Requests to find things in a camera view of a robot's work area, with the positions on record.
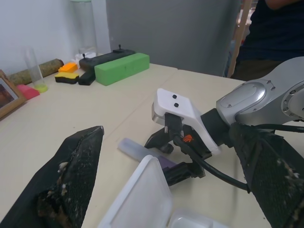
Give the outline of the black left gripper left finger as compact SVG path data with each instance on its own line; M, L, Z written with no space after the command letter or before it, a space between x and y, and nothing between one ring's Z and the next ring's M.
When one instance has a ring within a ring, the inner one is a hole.
M67 137L24 188L2 228L80 228L95 186L104 128Z

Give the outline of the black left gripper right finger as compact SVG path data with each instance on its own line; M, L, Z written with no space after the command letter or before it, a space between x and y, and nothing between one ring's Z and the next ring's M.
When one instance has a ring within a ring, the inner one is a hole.
M282 137L233 123L229 137L245 179L273 228L304 226L304 159Z

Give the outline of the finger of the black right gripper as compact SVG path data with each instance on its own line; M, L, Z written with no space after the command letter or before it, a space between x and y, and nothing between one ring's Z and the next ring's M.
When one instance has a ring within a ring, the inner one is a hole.
M145 148L151 149L156 148L162 153L172 153L174 147L170 144L172 139L164 129L160 129L153 133L145 144Z
M196 162L181 162L172 168L164 168L163 173L169 186L173 186L189 178L205 177L204 169Z

